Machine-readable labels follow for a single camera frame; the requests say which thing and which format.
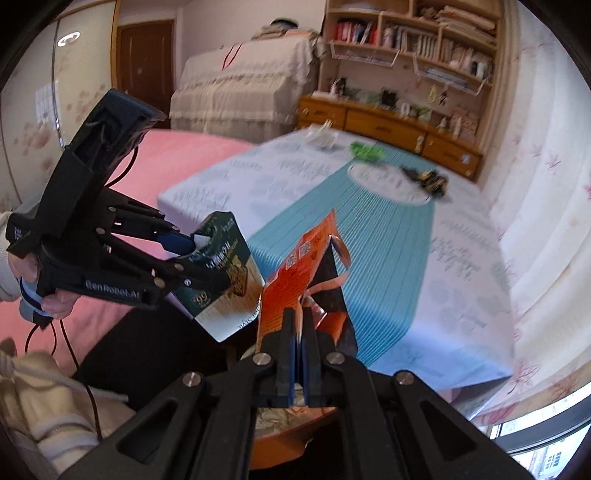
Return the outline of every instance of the window frame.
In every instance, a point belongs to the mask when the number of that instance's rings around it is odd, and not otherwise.
[[[510,455],[519,455],[559,442],[590,424],[591,395],[554,417],[493,441]]]

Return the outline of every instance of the curtain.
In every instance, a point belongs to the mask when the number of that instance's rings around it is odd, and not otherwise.
[[[551,31],[515,0],[506,5],[519,42],[504,66],[517,75],[479,183],[506,261],[516,360],[480,425],[591,381],[591,92]]]

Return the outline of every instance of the wooden dresser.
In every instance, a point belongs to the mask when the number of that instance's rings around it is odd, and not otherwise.
[[[374,138],[421,155],[475,180],[482,153],[446,131],[399,113],[347,100],[304,96],[298,108],[298,128],[332,120],[333,128]]]

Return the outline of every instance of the metal screw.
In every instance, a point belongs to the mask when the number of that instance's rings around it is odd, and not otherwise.
[[[183,377],[183,383],[186,387],[196,387],[201,383],[201,375],[197,372],[189,372]]]
[[[400,385],[412,385],[414,383],[414,375],[411,372],[403,370],[396,374],[396,381]]]
[[[345,363],[345,356],[340,352],[331,352],[326,355],[326,360],[331,365],[342,365]]]
[[[257,365],[269,365],[271,360],[273,360],[271,356],[265,352],[255,353],[255,355],[252,357],[252,361]]]

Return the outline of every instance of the green snack package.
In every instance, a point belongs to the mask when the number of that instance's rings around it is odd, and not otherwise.
[[[349,146],[351,152],[358,160],[370,163],[378,162],[384,156],[384,149],[381,147],[372,147],[361,142],[353,142]]]
[[[232,213],[213,212],[193,237],[198,248],[189,260],[226,270],[232,287],[215,296],[187,287],[173,294],[211,336],[222,342],[258,316],[264,282]]]

